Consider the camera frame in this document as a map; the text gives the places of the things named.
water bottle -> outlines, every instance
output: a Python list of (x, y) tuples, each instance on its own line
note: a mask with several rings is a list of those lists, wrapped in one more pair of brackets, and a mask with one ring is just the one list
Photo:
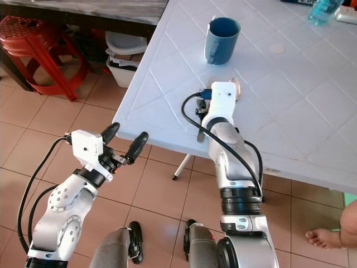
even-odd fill
[(325, 25), (343, 2), (344, 0), (317, 0), (308, 14), (307, 20), (315, 26)]

tiled floor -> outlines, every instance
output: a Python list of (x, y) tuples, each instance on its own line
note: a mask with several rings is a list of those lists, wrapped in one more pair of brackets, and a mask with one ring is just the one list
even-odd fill
[[(66, 60), (62, 70), (70, 77), (78, 64)], [(28, 179), (52, 142), (64, 132), (80, 128), (100, 133), (111, 123), (126, 92), (97, 67), (97, 72), (88, 74), (78, 89), (79, 99), (72, 103), (63, 96), (25, 92), (3, 71), (0, 73), (1, 268), (24, 266), (26, 254), (14, 231), (17, 208)], [(37, 76), (47, 79), (43, 72)], [(117, 152), (126, 152), (130, 143), (115, 138), (110, 145)], [(179, 180), (172, 181), (171, 175), (183, 158), (183, 154), (147, 145), (133, 166), (121, 168), (110, 184), (104, 184), (85, 220), (69, 267), (88, 267), (103, 237), (133, 220), (142, 225), (145, 268), (188, 267), (182, 244), (184, 224), (190, 218), (202, 222), (217, 239), (221, 238), (214, 166), (196, 157)], [(31, 189), (22, 222), (25, 234), (26, 219), (36, 196), (64, 181), (78, 167), (71, 147), (66, 143), (58, 145)], [(264, 193), (263, 211), (281, 268), (357, 267), (357, 251), (321, 250), (311, 246), (304, 236), (312, 228), (339, 227), (344, 207), (341, 193), (268, 175)], [(45, 204), (46, 198), (38, 205), (35, 222)]]

wooden surface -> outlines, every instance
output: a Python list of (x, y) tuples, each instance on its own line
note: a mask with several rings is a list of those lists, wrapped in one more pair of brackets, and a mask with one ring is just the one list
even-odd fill
[(0, 0), (1, 4), (157, 25), (168, 0)]

mug handle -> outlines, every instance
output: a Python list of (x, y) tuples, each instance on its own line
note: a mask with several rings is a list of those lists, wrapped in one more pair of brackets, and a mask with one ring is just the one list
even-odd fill
[(214, 55), (216, 54), (217, 52), (217, 49), (218, 49), (218, 45), (219, 45), (219, 41), (218, 40), (215, 40), (211, 49), (210, 49), (210, 56), (207, 60), (207, 63), (208, 64), (213, 64), (214, 62)]

human foot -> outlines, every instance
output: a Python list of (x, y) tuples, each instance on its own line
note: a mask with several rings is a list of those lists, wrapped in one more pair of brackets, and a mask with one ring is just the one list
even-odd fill
[(342, 248), (340, 232), (327, 229), (315, 229), (306, 232), (306, 237), (319, 248)]

